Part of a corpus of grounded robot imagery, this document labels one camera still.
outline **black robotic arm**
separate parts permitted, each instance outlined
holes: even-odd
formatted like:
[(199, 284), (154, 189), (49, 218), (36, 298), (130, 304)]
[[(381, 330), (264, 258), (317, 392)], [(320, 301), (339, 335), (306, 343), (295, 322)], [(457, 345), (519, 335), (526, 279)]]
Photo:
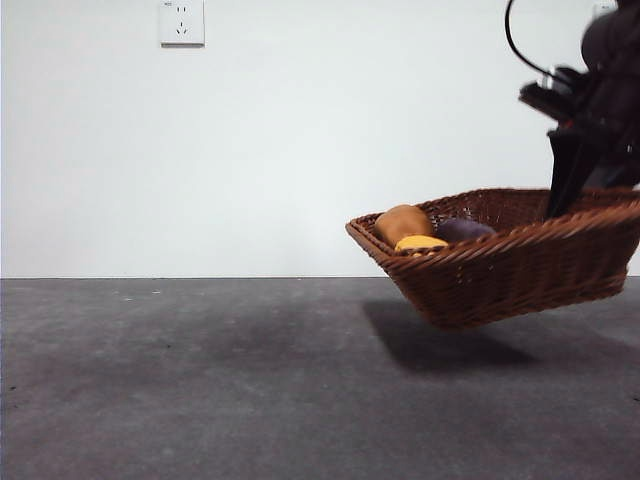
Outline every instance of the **black robotic arm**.
[[(507, 37), (523, 58), (510, 35), (513, 1), (507, 6)], [(554, 168), (547, 218), (566, 213), (585, 186), (640, 183), (640, 0), (618, 0), (618, 7), (584, 35), (587, 72), (557, 67), (545, 72), (546, 84), (520, 91), (520, 100), (559, 124), (549, 132)]]

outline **gray floor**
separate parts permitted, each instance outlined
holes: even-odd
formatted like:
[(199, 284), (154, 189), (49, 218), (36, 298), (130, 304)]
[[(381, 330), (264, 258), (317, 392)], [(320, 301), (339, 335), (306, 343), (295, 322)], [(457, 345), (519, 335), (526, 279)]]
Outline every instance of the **gray floor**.
[(638, 479), (639, 293), (451, 334), (386, 279), (5, 281), (2, 478)]

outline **yellow object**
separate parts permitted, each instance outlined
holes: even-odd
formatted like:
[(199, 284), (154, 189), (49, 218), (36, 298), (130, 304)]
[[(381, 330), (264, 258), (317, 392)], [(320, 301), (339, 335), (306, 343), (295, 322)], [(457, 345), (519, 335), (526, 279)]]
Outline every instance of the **yellow object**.
[(412, 248), (446, 247), (447, 245), (449, 245), (447, 242), (439, 238), (427, 237), (425, 235), (411, 235), (404, 237), (396, 244), (396, 252)]

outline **woven basket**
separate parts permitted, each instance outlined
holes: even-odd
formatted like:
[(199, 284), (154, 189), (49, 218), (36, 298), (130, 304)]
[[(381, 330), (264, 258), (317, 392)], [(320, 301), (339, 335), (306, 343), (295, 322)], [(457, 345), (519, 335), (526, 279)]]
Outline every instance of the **woven basket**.
[(548, 198), (549, 190), (493, 189), (417, 205), (436, 227), (466, 218), (498, 232), (444, 248), (394, 252), (373, 233), (380, 213), (347, 231), (444, 330), (621, 292), (640, 239), (640, 191), (586, 191), (567, 215), (543, 222)]

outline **white wall socket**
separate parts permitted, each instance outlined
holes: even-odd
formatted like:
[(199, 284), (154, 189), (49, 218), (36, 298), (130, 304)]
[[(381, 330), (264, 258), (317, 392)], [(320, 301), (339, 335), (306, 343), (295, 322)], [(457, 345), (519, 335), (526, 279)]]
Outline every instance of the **white wall socket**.
[(163, 47), (204, 46), (204, 0), (164, 0), (160, 5)]
[(593, 4), (593, 18), (611, 13), (618, 8), (615, 0), (596, 0)]

